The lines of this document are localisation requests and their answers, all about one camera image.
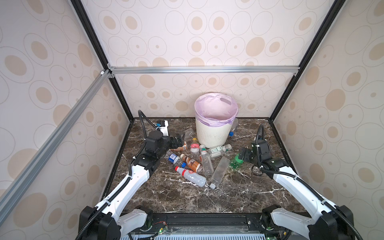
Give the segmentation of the blue label clear bottle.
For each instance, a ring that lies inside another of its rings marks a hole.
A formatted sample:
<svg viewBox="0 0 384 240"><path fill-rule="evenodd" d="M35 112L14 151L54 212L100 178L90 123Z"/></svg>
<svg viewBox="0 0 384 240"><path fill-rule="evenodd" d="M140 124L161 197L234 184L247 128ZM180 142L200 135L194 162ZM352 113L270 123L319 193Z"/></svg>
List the blue label clear bottle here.
<svg viewBox="0 0 384 240"><path fill-rule="evenodd" d="M172 151L168 151L165 155L165 159L170 162L171 164L186 168L187 164L181 159L180 155L173 153Z"/></svg>

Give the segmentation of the green plastic bottle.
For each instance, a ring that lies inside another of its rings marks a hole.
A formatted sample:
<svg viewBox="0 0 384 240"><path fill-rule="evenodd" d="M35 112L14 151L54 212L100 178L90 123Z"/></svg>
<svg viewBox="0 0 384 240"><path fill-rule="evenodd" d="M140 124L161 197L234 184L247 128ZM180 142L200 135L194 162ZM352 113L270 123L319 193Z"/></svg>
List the green plastic bottle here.
<svg viewBox="0 0 384 240"><path fill-rule="evenodd" d="M234 159L231 161L230 166L232 169L238 169L242 166L244 163L244 160L240 158L240 154L237 154Z"/></svg>

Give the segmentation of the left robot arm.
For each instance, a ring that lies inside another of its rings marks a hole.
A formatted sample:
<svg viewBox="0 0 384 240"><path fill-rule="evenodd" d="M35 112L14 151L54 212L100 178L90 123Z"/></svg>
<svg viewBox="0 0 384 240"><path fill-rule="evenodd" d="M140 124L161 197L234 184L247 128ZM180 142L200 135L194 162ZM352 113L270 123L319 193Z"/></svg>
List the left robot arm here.
<svg viewBox="0 0 384 240"><path fill-rule="evenodd" d="M145 136L140 151L133 157L127 175L94 207L85 207L79 218L78 240L119 240L137 228L149 225L151 211L138 207L122 212L137 190L153 175L170 149L184 145L184 135L165 136L154 130Z"/></svg>

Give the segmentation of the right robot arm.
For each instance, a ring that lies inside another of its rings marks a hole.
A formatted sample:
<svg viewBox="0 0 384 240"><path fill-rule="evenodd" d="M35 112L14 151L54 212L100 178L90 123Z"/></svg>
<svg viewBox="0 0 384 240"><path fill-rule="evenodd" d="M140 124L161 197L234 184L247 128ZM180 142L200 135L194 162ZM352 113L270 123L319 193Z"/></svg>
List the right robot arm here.
<svg viewBox="0 0 384 240"><path fill-rule="evenodd" d="M328 200L299 177L284 160L274 158L266 140L256 138L250 149L242 148L239 158L252 163L284 187L309 214L305 217L272 205L262 211L261 222L265 230L285 228L308 240L362 239L354 226L352 211Z"/></svg>

